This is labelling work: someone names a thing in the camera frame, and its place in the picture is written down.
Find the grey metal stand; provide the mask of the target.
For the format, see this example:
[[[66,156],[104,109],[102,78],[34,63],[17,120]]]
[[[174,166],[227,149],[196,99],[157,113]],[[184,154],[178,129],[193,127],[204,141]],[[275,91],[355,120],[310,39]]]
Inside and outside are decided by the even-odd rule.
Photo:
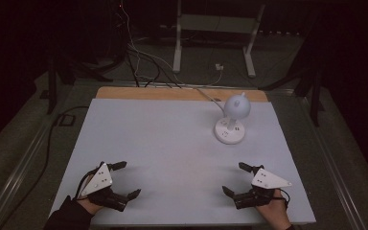
[[[256,40],[262,17],[265,12],[265,4],[261,4],[257,14],[253,17],[234,17],[204,14],[189,14],[182,12],[182,0],[177,0],[176,7],[176,36],[175,49],[172,62],[172,70],[180,72],[182,44],[181,34],[183,30],[197,32],[221,32],[234,34],[249,34],[248,43],[242,48],[243,59],[249,78],[256,77],[256,71],[251,52]]]

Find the person's left hand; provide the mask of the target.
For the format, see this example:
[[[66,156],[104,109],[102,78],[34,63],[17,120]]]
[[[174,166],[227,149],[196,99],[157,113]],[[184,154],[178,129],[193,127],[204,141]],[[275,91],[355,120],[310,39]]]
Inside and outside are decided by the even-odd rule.
[[[92,203],[87,196],[81,196],[77,199],[77,203],[82,206],[89,214],[95,216],[103,206]]]

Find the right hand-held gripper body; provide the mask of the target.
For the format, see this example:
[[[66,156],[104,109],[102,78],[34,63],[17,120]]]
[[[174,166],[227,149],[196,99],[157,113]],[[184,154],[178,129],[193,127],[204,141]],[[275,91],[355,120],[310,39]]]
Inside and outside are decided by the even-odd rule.
[[[251,189],[246,193],[235,194],[235,197],[232,198],[237,209],[266,205],[274,197],[276,189],[282,192],[285,187],[291,186],[289,181],[267,171],[263,165],[254,167],[256,167],[256,172],[252,173]],[[286,196],[284,199],[288,206],[290,197],[288,193]]]

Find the metal floor rail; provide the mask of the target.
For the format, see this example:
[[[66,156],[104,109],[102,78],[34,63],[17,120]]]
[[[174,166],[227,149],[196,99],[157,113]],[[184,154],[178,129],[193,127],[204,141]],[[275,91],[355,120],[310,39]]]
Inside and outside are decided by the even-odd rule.
[[[321,130],[318,126],[314,124],[311,120],[311,107],[307,99],[305,98],[298,98],[297,102],[299,103],[302,112],[305,116],[305,119],[309,123],[309,127],[313,136],[319,145],[320,148],[320,155],[324,162],[327,174],[330,177],[330,180],[333,183],[333,187],[335,192],[338,196],[339,203],[343,207],[344,213],[347,216],[350,225],[352,226],[353,230],[368,230],[360,213],[357,210],[357,207],[354,203],[354,200],[351,196],[346,183],[344,182],[342,175],[334,162],[332,152],[324,139]]]
[[[42,125],[0,192],[0,224],[39,152],[51,125]]]

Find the white table cover sheet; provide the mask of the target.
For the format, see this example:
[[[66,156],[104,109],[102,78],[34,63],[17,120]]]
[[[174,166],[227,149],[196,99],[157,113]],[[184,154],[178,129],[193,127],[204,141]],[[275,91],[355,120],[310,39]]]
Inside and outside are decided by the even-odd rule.
[[[53,203],[72,196],[81,178],[101,162],[126,162],[112,174],[118,194],[138,191],[125,210],[104,209],[101,226],[249,225],[262,222],[252,208],[237,209],[223,193],[245,193],[252,176],[244,162],[290,182],[287,212],[297,224],[315,220],[305,188],[271,103],[253,103],[244,139],[225,145],[213,128],[222,113],[212,102],[95,99]]]

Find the person's right hand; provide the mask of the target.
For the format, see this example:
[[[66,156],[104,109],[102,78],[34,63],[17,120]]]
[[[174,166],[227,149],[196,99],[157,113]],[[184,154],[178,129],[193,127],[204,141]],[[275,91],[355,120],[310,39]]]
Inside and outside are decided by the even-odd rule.
[[[289,230],[292,226],[288,218],[285,199],[279,189],[274,191],[274,197],[268,204],[257,206],[256,210],[273,230]]]

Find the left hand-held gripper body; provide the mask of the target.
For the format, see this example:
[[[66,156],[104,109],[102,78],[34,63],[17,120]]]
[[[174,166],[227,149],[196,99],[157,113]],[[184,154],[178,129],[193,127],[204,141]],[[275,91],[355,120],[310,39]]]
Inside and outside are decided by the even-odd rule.
[[[111,191],[113,183],[111,172],[105,162],[101,162],[98,168],[88,172],[77,189],[76,201],[81,196],[87,196],[92,203],[123,212],[128,199]]]

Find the black floor socket box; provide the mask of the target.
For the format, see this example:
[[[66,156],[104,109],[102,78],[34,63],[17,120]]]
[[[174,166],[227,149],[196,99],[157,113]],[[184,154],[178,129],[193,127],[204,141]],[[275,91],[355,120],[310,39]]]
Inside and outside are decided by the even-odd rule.
[[[58,125],[60,127],[72,127],[76,122],[76,116],[70,114],[63,114],[59,117]]]

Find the black stand leg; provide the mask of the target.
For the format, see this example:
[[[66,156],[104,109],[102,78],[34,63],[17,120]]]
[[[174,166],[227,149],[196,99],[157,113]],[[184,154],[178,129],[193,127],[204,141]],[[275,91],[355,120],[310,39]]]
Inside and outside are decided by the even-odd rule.
[[[270,91],[296,79],[299,79],[299,82],[294,88],[293,94],[296,97],[306,97],[308,93],[310,93],[310,119],[313,124],[318,127],[322,73],[321,64],[317,60],[310,61],[300,66],[297,66],[296,62],[293,61],[287,74],[283,78],[271,84],[260,86],[259,89]]]
[[[62,58],[67,63],[71,63],[74,66],[76,66],[79,70],[86,73],[89,77],[97,80],[97,81],[103,81],[103,82],[110,82],[110,79],[107,79],[100,74],[96,73],[94,70],[89,69],[82,63],[72,59],[71,57],[68,57],[66,55],[49,55],[47,57],[47,64],[48,64],[48,90],[45,94],[46,98],[48,99],[48,110],[47,113],[51,114],[58,102],[58,96],[57,96],[57,69],[56,69],[56,59]]]

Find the white desk lamp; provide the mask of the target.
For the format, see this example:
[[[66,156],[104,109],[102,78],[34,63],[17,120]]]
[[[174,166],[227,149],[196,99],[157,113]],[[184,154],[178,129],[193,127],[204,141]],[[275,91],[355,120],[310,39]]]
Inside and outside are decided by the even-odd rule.
[[[242,119],[249,115],[250,110],[251,104],[244,92],[230,97],[223,107],[224,117],[214,127],[218,140],[226,145],[238,144],[245,136]]]

